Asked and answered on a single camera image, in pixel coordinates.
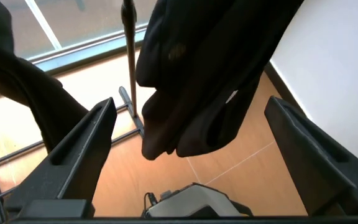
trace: black baseboard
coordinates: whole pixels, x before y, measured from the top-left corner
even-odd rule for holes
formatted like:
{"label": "black baseboard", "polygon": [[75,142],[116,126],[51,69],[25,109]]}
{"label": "black baseboard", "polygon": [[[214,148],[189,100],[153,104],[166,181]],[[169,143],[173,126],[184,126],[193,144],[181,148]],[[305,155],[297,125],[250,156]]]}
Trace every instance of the black baseboard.
{"label": "black baseboard", "polygon": [[274,69],[273,65],[270,62],[265,66],[265,73],[270,79],[270,81],[273,83],[274,87],[276,88],[282,99],[287,101],[296,109],[298,109],[299,112],[305,114],[305,112],[303,112],[302,108],[299,106],[298,102],[296,102],[295,98],[287,88],[286,84],[283,82],[281,77],[278,75],[276,69]]}

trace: grout line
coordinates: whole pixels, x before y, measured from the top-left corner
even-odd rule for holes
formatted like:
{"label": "grout line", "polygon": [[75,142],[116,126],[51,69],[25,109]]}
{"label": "grout line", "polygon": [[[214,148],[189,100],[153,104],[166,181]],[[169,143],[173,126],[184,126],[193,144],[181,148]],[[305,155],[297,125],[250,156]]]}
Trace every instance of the grout line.
{"label": "grout line", "polygon": [[236,168],[237,166],[239,166],[240,164],[242,164],[243,162],[245,162],[245,161],[248,160],[249,158],[253,157],[254,155],[258,154],[258,152],[260,152],[260,151],[264,150],[265,148],[269,147],[269,146],[270,146],[271,144],[273,144],[273,143],[274,143],[274,141],[272,141],[271,143],[267,144],[265,147],[263,147],[262,149],[259,149],[257,152],[255,152],[255,153],[253,153],[252,155],[250,155],[249,157],[245,158],[243,161],[239,162],[237,165],[233,166],[232,168],[230,168],[230,169],[224,171],[223,173],[219,174],[217,177],[215,177],[215,178],[213,178],[212,180],[208,181],[205,185],[208,185],[208,184],[210,184],[212,181],[214,181],[214,180],[220,178],[220,176],[222,176],[223,174],[225,174],[225,173],[229,172],[230,170]]}
{"label": "grout line", "polygon": [[191,167],[191,169],[193,170],[194,175],[196,176],[198,183],[200,184],[200,183],[201,183],[200,178],[198,178],[198,175],[197,175],[196,171],[194,170],[193,165],[191,165],[191,162],[190,162],[190,160],[189,160],[189,158],[188,158],[188,157],[187,157],[186,159],[187,159],[187,161],[189,162],[190,167]]}
{"label": "grout line", "polygon": [[27,3],[27,5],[30,8],[31,12],[33,13],[35,19],[40,24],[42,30],[47,35],[50,43],[53,45],[55,50],[62,49],[62,46],[60,45],[59,40],[57,39],[55,33],[53,33],[52,28],[50,27],[48,21],[42,14],[42,12],[41,12],[40,8],[38,7],[37,3],[35,2],[35,0],[24,0],[24,1],[25,1],[25,3]]}

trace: garment tag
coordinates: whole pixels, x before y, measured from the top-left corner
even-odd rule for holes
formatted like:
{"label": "garment tag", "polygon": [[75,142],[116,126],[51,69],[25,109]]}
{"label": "garment tag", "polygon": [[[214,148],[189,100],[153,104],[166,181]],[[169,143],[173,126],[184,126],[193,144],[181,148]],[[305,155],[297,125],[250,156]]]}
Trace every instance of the garment tag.
{"label": "garment tag", "polygon": [[226,100],[226,104],[233,99],[233,97],[237,94],[238,90],[234,90],[233,93],[229,96],[229,99]]}

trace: black garment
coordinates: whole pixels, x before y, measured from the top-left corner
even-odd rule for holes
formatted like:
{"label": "black garment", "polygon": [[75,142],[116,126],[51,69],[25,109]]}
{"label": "black garment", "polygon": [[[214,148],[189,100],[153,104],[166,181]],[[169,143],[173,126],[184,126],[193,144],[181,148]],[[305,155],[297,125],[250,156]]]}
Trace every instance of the black garment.
{"label": "black garment", "polygon": [[58,80],[14,55],[11,15],[1,3],[0,93],[30,107],[48,152],[88,112],[62,88]]}
{"label": "black garment", "polygon": [[140,86],[157,89],[142,110],[144,157],[196,156],[232,141],[302,2],[158,0],[136,70]]}

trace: clothes rack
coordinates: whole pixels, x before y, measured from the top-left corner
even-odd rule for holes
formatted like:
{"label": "clothes rack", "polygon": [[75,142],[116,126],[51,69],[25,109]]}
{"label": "clothes rack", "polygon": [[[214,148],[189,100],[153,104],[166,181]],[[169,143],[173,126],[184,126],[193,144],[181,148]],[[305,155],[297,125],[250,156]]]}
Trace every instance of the clothes rack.
{"label": "clothes rack", "polygon": [[[122,136],[117,137],[111,141],[111,145],[115,145],[131,136],[140,134],[144,137],[143,123],[140,120],[137,113],[137,102],[136,102],[136,83],[135,83],[135,24],[136,24],[136,9],[133,0],[123,0],[121,7],[121,19],[124,24],[124,33],[127,43],[127,57],[129,67],[129,79],[131,83],[131,98],[124,87],[119,87],[119,94],[124,101],[124,104],[116,108],[117,113],[128,110],[131,115],[132,121],[135,123],[136,128]],[[7,162],[8,159],[17,158],[23,156],[29,151],[38,149],[44,142],[38,141],[15,152],[12,152],[6,156],[0,157],[0,165]],[[13,187],[5,192],[1,192],[0,189],[0,223],[7,221],[7,217],[3,208],[3,198],[15,190]]]}

